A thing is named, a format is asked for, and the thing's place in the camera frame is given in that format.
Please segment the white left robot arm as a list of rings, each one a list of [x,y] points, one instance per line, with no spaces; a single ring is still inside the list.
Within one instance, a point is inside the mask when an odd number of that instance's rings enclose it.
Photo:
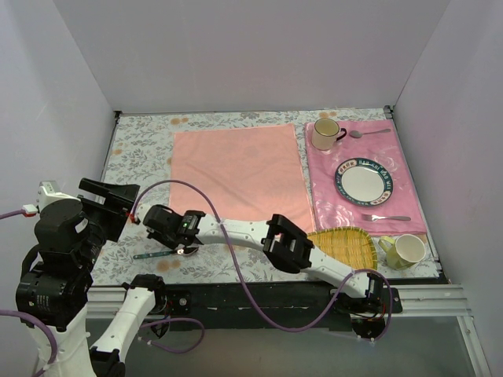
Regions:
[[[46,363],[40,376],[123,376],[127,352],[145,318],[166,308],[166,289],[153,274],[124,284],[119,311],[103,335],[88,344],[91,272],[103,246],[119,239],[140,187],[86,178],[79,187],[103,197],[103,203],[64,194],[55,181],[40,183],[37,244],[22,264],[17,308]]]

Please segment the peach satin napkin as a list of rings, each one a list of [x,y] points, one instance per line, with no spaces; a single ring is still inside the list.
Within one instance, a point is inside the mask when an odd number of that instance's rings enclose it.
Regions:
[[[282,214],[303,231],[314,230],[292,124],[176,133],[171,176],[204,192],[221,218]]]

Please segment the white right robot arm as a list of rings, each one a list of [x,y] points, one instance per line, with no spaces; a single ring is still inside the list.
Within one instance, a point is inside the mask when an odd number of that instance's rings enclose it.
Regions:
[[[219,221],[213,214],[188,210],[177,214],[163,205],[141,205],[134,221],[146,227],[148,238],[171,250],[225,244],[261,251],[283,273],[305,273],[339,287],[355,269],[326,254],[285,216],[268,221]]]

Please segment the green handled metal spoon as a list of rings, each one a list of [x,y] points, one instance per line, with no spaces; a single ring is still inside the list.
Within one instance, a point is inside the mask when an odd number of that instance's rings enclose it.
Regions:
[[[169,256],[169,255],[181,255],[184,257],[188,257],[192,254],[184,254],[183,253],[183,248],[178,249],[176,251],[157,251],[157,252],[150,252],[150,253],[144,253],[144,254],[135,254],[133,256],[134,260],[142,260],[142,259],[148,259],[148,258],[159,258],[159,257],[164,257],[164,256]]]

